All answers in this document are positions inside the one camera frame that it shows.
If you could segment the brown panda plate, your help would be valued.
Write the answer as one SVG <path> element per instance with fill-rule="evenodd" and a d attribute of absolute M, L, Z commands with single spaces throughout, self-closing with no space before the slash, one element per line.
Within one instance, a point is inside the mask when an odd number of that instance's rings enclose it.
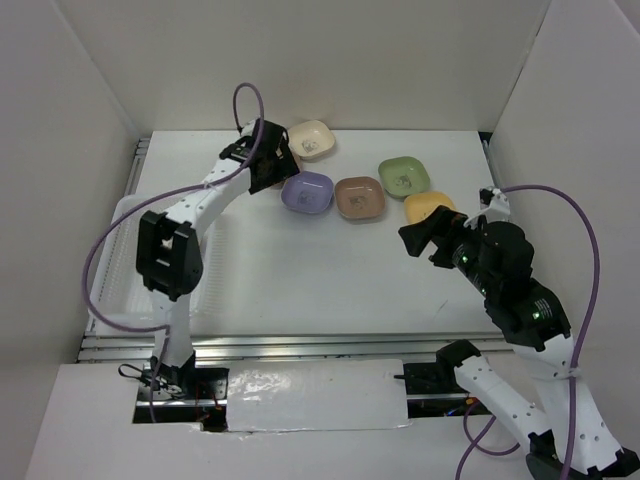
<path fill-rule="evenodd" d="M 347 220 L 370 220 L 386 210 L 385 193 L 381 184 L 369 176 L 348 177 L 334 187 L 339 213 Z"/>
<path fill-rule="evenodd" d="M 303 163 L 302 163 L 299 155 L 294 150 L 292 150 L 290 148 L 290 151 L 291 151 L 291 155 L 292 155 L 292 157 L 294 159 L 294 162 L 295 162 L 295 164 L 296 164 L 296 166 L 298 168 L 298 173 L 300 173 L 301 171 L 303 171 Z M 273 185 L 270 188 L 271 189 L 275 189 L 275 190 L 280 190 L 280 189 L 282 189 L 284 187 L 284 185 L 286 184 L 287 181 L 288 181 L 288 179 L 285 179 L 282 182 L 279 182 L 279 183 Z"/>

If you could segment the yellow panda plate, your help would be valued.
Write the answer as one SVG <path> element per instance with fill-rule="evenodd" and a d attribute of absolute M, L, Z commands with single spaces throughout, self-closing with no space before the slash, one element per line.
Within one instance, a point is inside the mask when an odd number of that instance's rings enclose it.
<path fill-rule="evenodd" d="M 440 206 L 445 206 L 451 210 L 455 209 L 453 201 L 446 194 L 439 191 L 409 195 L 404 199 L 403 205 L 409 224 L 423 221 Z"/>

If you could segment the cream panda plate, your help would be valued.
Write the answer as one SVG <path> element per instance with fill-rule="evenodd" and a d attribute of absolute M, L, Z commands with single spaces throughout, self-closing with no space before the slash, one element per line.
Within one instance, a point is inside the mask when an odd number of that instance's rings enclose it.
<path fill-rule="evenodd" d="M 327 154 L 336 144 L 334 134 L 319 120 L 294 125 L 287 133 L 291 149 L 303 161 L 312 161 Z"/>

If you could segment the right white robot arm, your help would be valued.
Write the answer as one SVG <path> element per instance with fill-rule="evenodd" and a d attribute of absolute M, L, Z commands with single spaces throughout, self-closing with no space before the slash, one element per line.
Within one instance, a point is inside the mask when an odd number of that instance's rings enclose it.
<path fill-rule="evenodd" d="M 569 320 L 558 297 L 533 278 L 534 248 L 520 227 L 486 220 L 471 227 L 466 215 L 439 206 L 399 235 L 412 257 L 434 244 L 433 265 L 458 269 L 480 292 L 489 318 L 526 363 L 541 403 L 522 397 L 468 340 L 437 352 L 442 389 L 462 388 L 477 398 L 524 449 L 535 479 L 624 478 L 638 471 L 638 455 L 608 430 L 571 364 Z"/>

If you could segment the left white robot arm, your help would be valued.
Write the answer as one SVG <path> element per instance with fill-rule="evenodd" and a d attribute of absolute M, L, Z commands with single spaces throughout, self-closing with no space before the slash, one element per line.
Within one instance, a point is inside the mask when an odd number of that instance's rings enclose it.
<path fill-rule="evenodd" d="M 149 291 L 153 319 L 169 327 L 155 334 L 150 360 L 155 388 L 184 399 L 197 387 L 190 301 L 204 273 L 201 241 L 206 231 L 239 196 L 258 193 L 299 172 L 287 130 L 256 119 L 220 152 L 201 190 L 160 213 L 148 210 L 141 216 L 136 271 Z"/>

